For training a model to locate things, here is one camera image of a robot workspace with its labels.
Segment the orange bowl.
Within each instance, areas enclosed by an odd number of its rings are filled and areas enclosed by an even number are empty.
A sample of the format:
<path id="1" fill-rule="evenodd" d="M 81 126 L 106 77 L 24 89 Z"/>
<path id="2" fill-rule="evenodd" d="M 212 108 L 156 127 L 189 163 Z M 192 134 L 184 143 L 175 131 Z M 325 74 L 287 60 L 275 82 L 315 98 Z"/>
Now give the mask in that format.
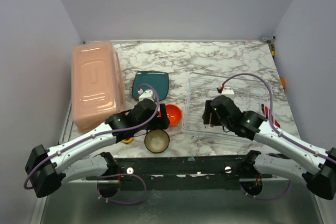
<path id="1" fill-rule="evenodd" d="M 170 120 L 169 126 L 177 126 L 183 117 L 182 110 L 174 104 L 166 104 L 165 108 L 167 117 Z"/>

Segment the beige bowl dark rim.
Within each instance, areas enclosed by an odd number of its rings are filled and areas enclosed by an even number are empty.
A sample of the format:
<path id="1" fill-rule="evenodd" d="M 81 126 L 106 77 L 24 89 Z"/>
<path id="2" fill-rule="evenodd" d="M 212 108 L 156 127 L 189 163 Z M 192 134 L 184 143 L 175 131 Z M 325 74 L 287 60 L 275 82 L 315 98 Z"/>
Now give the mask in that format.
<path id="1" fill-rule="evenodd" d="M 152 130 L 146 134 L 144 144 L 151 153 L 162 153 L 168 148 L 170 137 L 164 130 Z"/>

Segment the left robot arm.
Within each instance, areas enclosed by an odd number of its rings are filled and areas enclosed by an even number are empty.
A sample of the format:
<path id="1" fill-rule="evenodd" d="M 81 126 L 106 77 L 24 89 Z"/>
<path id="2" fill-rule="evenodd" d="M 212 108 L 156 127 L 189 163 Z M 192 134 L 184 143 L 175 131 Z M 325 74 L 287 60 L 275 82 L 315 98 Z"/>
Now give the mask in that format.
<path id="1" fill-rule="evenodd" d="M 43 198 L 72 180 L 111 175 L 113 158 L 110 154 L 99 154 L 92 159 L 85 157 L 128 140 L 141 130 L 166 130 L 169 124 L 166 105 L 144 99 L 130 110 L 111 115 L 72 141 L 49 148 L 37 145 L 25 165 L 24 189 L 33 190 L 38 198 Z"/>

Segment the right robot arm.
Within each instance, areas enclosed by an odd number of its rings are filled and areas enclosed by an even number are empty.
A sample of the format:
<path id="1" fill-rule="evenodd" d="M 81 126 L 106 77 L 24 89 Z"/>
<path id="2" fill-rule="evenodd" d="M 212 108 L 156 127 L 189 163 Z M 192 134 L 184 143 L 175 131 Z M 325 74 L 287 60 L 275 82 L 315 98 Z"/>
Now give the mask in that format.
<path id="1" fill-rule="evenodd" d="M 287 134 L 254 111 L 242 112 L 224 95 L 206 100 L 202 119 L 205 125 L 221 126 L 286 156 L 283 159 L 249 152 L 247 161 L 258 173 L 305 183 L 311 193 L 326 200 L 335 197 L 335 148 L 325 150 Z"/>

